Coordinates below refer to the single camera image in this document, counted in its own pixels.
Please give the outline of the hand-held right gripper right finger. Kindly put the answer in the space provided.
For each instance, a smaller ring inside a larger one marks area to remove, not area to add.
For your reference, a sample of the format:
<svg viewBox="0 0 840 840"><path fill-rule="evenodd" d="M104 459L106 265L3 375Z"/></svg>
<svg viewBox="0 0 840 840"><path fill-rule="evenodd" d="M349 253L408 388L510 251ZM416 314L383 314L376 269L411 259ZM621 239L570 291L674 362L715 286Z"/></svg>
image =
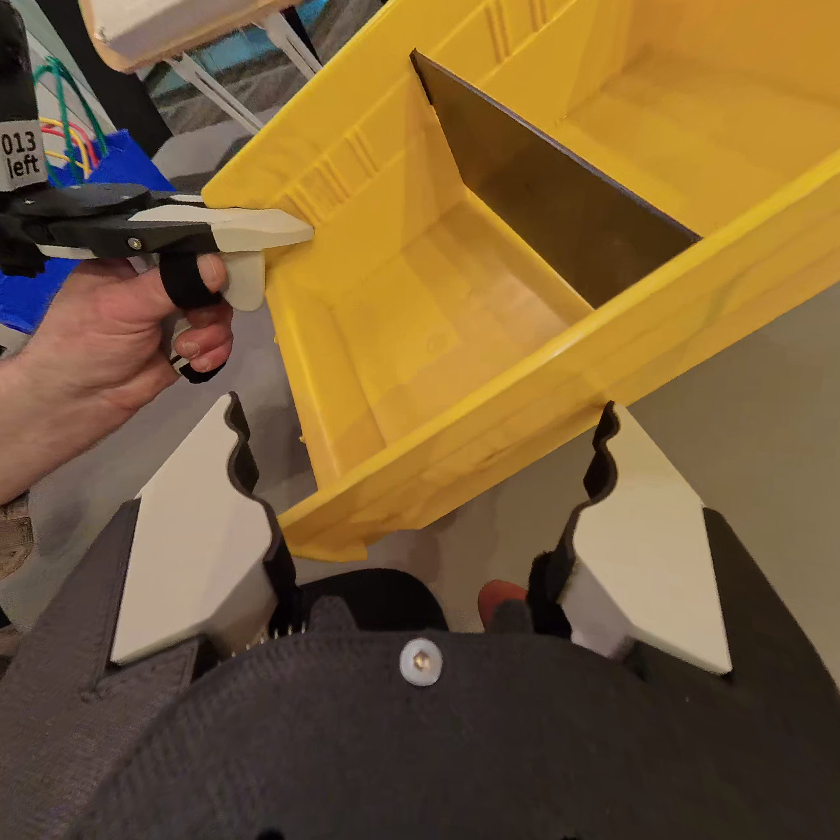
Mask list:
<svg viewBox="0 0 840 840"><path fill-rule="evenodd" d="M705 506L622 405L603 409L586 500L528 582L537 634L628 664L652 648L714 676L732 662Z"/></svg>

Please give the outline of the yellow plastic bin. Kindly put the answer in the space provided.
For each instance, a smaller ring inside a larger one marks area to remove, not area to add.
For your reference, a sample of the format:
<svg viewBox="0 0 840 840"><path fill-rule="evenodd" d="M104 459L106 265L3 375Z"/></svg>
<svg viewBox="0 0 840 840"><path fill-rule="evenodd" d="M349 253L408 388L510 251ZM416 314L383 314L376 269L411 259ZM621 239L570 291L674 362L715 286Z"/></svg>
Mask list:
<svg viewBox="0 0 840 840"><path fill-rule="evenodd" d="M266 299L317 491L364 560L838 282L838 2L387 2L204 188L312 241ZM590 306L462 182L419 50L701 239Z"/></svg>

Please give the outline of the blue plastic bin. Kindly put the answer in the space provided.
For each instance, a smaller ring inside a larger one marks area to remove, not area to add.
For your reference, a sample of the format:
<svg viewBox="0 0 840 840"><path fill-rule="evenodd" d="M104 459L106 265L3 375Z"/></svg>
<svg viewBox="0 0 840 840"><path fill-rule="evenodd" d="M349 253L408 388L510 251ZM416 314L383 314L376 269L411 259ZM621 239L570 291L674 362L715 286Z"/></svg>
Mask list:
<svg viewBox="0 0 840 840"><path fill-rule="evenodd" d="M106 136L107 154L91 175L94 183L135 183L153 191L173 192L174 186L143 152L129 132ZM37 277L1 275L1 323L21 333L33 333L53 297L79 265L76 259L48 259Z"/></svg>

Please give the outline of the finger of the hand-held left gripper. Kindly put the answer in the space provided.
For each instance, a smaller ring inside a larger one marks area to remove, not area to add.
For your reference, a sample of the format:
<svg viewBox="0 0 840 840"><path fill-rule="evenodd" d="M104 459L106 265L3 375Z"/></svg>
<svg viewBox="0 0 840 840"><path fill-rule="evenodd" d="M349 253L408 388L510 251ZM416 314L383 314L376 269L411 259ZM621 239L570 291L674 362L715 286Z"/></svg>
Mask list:
<svg viewBox="0 0 840 840"><path fill-rule="evenodd" d="M132 223L199 223L209 226L219 253L260 251L312 240L311 225L279 209L212 209L162 205L129 217Z"/></svg>

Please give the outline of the person's left hand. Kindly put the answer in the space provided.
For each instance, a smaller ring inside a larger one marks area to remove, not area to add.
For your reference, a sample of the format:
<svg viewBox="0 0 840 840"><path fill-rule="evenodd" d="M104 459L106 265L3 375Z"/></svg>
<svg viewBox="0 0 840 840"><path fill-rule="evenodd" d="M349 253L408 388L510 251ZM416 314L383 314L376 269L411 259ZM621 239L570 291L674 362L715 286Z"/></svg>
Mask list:
<svg viewBox="0 0 840 840"><path fill-rule="evenodd" d="M43 396L134 414L183 378L172 354L202 374L228 360L233 311L225 300L187 313L170 350L165 323L181 315L159 267L138 272L122 259L81 262L20 354L24 378Z"/></svg>

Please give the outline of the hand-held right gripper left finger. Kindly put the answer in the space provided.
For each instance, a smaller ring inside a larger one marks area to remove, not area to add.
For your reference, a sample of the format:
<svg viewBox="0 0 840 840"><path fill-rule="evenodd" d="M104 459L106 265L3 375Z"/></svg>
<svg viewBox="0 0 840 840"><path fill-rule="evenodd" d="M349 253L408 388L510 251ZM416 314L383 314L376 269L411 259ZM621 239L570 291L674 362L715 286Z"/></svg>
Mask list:
<svg viewBox="0 0 840 840"><path fill-rule="evenodd" d="M142 487L110 659L129 665L194 637L221 655L259 640L297 581L235 392L222 395Z"/></svg>

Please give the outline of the black bin divider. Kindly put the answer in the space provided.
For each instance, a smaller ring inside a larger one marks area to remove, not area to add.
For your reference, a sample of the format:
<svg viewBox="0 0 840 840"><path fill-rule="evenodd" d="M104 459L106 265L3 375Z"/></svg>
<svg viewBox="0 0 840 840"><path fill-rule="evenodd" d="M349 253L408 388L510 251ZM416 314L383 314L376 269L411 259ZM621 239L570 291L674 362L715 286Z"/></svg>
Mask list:
<svg viewBox="0 0 840 840"><path fill-rule="evenodd" d="M593 308L700 241L419 50L411 61L462 182Z"/></svg>

